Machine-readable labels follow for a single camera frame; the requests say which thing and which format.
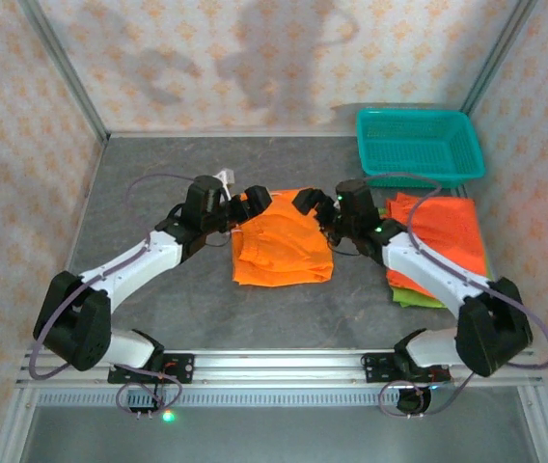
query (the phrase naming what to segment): plastic basket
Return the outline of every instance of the plastic basket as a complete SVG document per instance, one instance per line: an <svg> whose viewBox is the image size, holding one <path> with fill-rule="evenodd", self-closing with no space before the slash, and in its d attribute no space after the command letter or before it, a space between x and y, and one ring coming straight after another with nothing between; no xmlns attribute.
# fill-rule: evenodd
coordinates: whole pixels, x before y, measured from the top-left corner
<svg viewBox="0 0 548 463"><path fill-rule="evenodd" d="M362 109L357 130L360 162L368 176L409 172L454 188L484 175L476 131L469 118L458 111ZM429 187L405 177L386 177L370 184Z"/></svg>

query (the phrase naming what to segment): orange cloth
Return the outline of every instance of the orange cloth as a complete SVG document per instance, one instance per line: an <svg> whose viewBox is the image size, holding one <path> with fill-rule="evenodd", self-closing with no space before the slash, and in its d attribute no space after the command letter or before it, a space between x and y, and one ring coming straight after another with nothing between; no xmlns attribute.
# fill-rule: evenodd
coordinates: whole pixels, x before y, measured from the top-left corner
<svg viewBox="0 0 548 463"><path fill-rule="evenodd" d="M300 190L272 193L265 212L232 230L233 280L241 285L286 286L330 280L332 252L313 214L291 203Z"/></svg>
<svg viewBox="0 0 548 463"><path fill-rule="evenodd" d="M388 200L388 216L407 224L409 211L420 198L398 193ZM476 207L465 198L431 198L422 204L413 217L413 232L427 246L467 270L486 275L484 246ZM386 274L390 286L406 287L432 296L411 279L394 270Z"/></svg>

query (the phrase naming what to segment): wall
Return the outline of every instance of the wall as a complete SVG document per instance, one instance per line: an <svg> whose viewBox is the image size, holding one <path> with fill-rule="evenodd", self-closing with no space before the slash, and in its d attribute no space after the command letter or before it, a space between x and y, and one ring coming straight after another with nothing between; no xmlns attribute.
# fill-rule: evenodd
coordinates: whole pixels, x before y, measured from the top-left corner
<svg viewBox="0 0 548 463"><path fill-rule="evenodd" d="M473 120L487 176L472 189L499 270L548 324L548 1L539 1Z"/></svg>
<svg viewBox="0 0 548 463"><path fill-rule="evenodd" d="M15 1L0 1L0 427L99 153Z"/></svg>
<svg viewBox="0 0 548 463"><path fill-rule="evenodd" d="M351 130L459 108L515 0L43 0L112 131Z"/></svg>

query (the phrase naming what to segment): gray tabletop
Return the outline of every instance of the gray tabletop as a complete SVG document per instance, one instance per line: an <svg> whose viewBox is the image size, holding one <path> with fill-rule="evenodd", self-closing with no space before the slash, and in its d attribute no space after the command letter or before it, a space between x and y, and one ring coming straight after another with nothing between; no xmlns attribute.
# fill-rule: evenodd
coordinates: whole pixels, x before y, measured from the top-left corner
<svg viewBox="0 0 548 463"><path fill-rule="evenodd" d="M71 270L97 267L143 238L123 205L133 179L161 172L192 177L225 167L235 173L232 193L262 184L270 190L315 186L333 194L339 181L363 174L352 137L113 138ZM183 202L187 187L182 180L152 179L135 188L132 204L153 227ZM375 189L375 203L395 193ZM209 240L221 243L223 237ZM445 309L393 303L385 270L370 259L334 255L334 263L332 280L323 284L239 286L232 281L231 244L205 247L130 296L113 324L144 331L168 349L388 348L418 328L454 326Z"/></svg>

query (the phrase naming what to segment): robotic arm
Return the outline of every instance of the robotic arm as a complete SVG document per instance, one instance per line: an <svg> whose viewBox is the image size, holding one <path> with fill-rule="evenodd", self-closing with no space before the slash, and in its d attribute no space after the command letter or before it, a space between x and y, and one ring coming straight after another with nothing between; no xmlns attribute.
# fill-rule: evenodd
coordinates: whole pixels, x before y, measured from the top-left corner
<svg viewBox="0 0 548 463"><path fill-rule="evenodd" d="M424 249L464 275L466 281L460 281L418 252L401 223L379 216L364 181L343 181L336 192L340 208L316 189L302 190L293 203L305 215L316 210L315 218L333 245L339 245L343 237L351 239L360 254L411 278L458 320L456 328L419 330L397 344L397 367L409 379L425 368L441 365L465 365L480 376L489 376L531 344L532 332L523 313L470 285L489 286L520 302L513 282L506 278L491 282Z"/></svg>
<svg viewBox="0 0 548 463"><path fill-rule="evenodd" d="M167 218L156 225L149 240L98 268L80 275L64 271L53 278L34 328L34 338L39 337L47 320L83 282L103 275L62 313L52 325L44 345L80 371L100 362L160 371L162 366L158 363L164 347L136 330L112 329L111 314L139 287L202 249L209 234L227 232L260 215L271 203L269 193L262 186L252 186L245 193L246 200L238 195L231 197L219 178L195 178L184 204L174 207ZM144 246L147 250L136 259ZM118 270L109 272L114 267ZM109 273L107 277L104 277L105 271Z"/></svg>

